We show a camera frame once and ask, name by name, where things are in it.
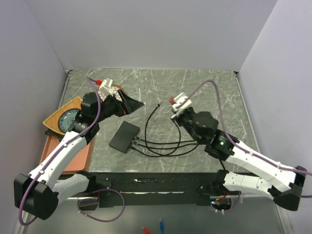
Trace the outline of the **black network switch box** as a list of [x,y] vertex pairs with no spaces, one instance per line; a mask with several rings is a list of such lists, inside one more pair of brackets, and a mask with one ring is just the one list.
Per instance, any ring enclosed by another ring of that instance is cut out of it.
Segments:
[[126,154],[139,131],[139,127],[123,121],[109,142],[109,146],[121,153]]

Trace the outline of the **black cable teal plugs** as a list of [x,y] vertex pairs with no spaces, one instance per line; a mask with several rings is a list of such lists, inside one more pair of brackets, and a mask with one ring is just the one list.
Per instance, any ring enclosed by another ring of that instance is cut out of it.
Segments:
[[151,112],[144,127],[144,136],[136,136],[131,149],[147,157],[175,157],[186,155],[198,144],[194,140],[183,140],[175,121],[160,118],[157,113],[160,105]]

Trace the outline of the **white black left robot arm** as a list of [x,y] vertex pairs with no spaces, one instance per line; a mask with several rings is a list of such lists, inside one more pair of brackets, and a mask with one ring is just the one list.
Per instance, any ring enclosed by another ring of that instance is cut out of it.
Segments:
[[101,100],[97,91],[85,94],[81,109],[58,146],[29,174],[19,174],[15,178],[14,199],[21,225],[27,225],[22,217],[24,212],[46,220],[67,198],[78,193],[91,196],[96,192],[96,178],[90,173],[80,172],[61,182],[58,182],[58,178],[72,159],[95,137],[99,131],[99,122],[113,115],[129,115],[144,105],[122,90],[117,93],[120,99],[108,95],[105,100]]

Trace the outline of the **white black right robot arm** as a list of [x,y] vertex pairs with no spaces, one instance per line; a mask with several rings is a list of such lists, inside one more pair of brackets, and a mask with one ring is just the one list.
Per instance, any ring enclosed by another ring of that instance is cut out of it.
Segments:
[[241,140],[218,129],[219,122],[209,112],[196,113],[192,107],[173,109],[173,120],[185,128],[188,134],[205,152],[225,162],[236,164],[251,173],[239,175],[233,172],[217,172],[213,189],[218,194],[240,191],[268,197],[286,210],[297,211],[307,170],[274,161],[249,148]]

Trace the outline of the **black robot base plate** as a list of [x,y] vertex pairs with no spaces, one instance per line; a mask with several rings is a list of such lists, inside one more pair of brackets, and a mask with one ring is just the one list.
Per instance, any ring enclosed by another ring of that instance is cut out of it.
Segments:
[[209,206],[212,196],[238,195],[223,187],[220,173],[89,173],[83,197],[96,198],[101,208],[134,205]]

